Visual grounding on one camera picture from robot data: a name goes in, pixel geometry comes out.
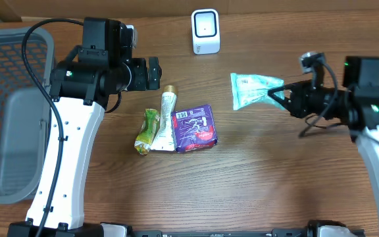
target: green wrapper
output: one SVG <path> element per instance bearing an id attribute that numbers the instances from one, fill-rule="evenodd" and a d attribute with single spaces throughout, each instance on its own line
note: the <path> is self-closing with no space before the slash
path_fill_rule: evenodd
<path id="1" fill-rule="evenodd" d="M 143 126 L 134 143 L 134 147 L 140 154 L 147 155 L 149 153 L 151 144 L 159 129 L 160 118 L 161 116 L 157 110 L 145 109 Z"/>

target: wooden tabletop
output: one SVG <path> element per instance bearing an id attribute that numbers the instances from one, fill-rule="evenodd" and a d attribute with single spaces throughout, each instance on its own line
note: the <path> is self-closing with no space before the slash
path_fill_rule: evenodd
<path id="1" fill-rule="evenodd" d="M 185 154 L 138 155 L 133 144 L 144 109 L 160 109 L 162 91 L 125 93 L 96 135 L 84 194 L 86 222 L 242 231 L 332 219 L 378 235 L 368 174 L 347 129 L 298 139 L 305 123 L 287 111 L 263 104 L 233 111 L 230 73 L 271 75 L 286 83 L 309 79 L 301 75 L 298 57 L 322 51 L 341 83 L 346 55 L 379 56 L 379 11 L 220 16 L 220 52 L 202 56 L 193 54 L 188 16 L 122 21 L 139 32 L 134 57 L 159 57 L 162 87 L 178 88 L 176 110 L 211 104 L 219 142 Z M 81 43 L 80 26 L 44 28 L 58 60 Z M 0 206 L 0 236 L 9 223 L 25 218 L 30 204 Z"/>

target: gray plastic basket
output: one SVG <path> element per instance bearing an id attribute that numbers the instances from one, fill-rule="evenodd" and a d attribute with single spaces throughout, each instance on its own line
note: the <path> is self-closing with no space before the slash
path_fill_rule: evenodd
<path id="1" fill-rule="evenodd" d="M 0 204 L 33 198 L 49 137 L 49 104 L 21 59 L 21 41 L 27 30 L 0 30 Z M 51 35 L 35 30 L 27 54 L 36 76 L 48 88 L 55 63 Z"/>

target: teal plastic package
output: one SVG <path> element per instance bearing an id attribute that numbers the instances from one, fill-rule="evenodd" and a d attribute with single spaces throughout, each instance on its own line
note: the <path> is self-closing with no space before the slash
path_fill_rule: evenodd
<path id="1" fill-rule="evenodd" d="M 283 106 L 267 95 L 269 89 L 283 86 L 283 79 L 255 74 L 231 73 L 230 80 L 234 96 L 234 110 L 241 109 L 252 103 L 267 103 L 284 110 Z M 282 99 L 284 98 L 283 91 L 276 92 L 275 95 Z"/>

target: purple box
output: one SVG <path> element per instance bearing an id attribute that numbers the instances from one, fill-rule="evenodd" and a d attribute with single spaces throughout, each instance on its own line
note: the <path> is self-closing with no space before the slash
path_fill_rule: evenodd
<path id="1" fill-rule="evenodd" d="M 217 144 L 217 133 L 210 105 L 172 113 L 177 152 L 192 151 Z"/>

